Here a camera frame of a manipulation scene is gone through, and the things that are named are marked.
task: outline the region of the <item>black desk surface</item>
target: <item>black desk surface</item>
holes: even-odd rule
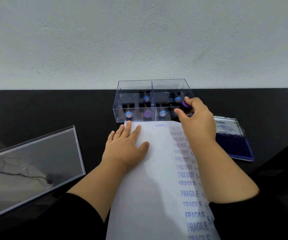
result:
[[[214,115],[240,120],[255,157],[251,164],[238,162],[246,173],[288,146],[288,88],[192,91]],[[0,142],[10,147],[75,125],[88,173],[100,163],[107,136],[117,128],[114,96],[115,90],[0,91]]]

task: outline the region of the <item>textured wall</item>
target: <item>textured wall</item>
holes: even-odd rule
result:
[[[288,0],[0,0],[0,89],[288,87]]]

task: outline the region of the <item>sheet of paper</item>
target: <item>sheet of paper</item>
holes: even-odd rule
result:
[[[133,122],[132,131],[138,124],[136,145],[150,147],[118,189],[106,240],[220,239],[181,123]]]

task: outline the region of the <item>hand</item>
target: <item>hand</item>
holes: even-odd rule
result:
[[[191,146],[205,145],[214,142],[216,136],[216,125],[213,114],[205,104],[198,98],[185,97],[185,102],[194,109],[192,117],[188,117],[181,109],[174,109],[182,123],[184,134]]]
[[[116,133],[112,131],[109,134],[102,157],[102,163],[116,164],[124,174],[143,160],[149,147],[148,141],[145,141],[139,148],[136,147],[135,142],[141,131],[141,126],[138,125],[130,134],[131,127],[131,121],[127,121],[126,127],[121,125]]]

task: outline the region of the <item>left hand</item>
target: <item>left hand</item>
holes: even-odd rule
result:
[[[145,141],[139,148],[136,147],[141,125],[130,134],[132,122],[127,121],[126,126],[121,125],[116,131],[112,131],[106,142],[101,163],[115,164],[123,174],[128,173],[136,167],[145,157],[149,142]]]

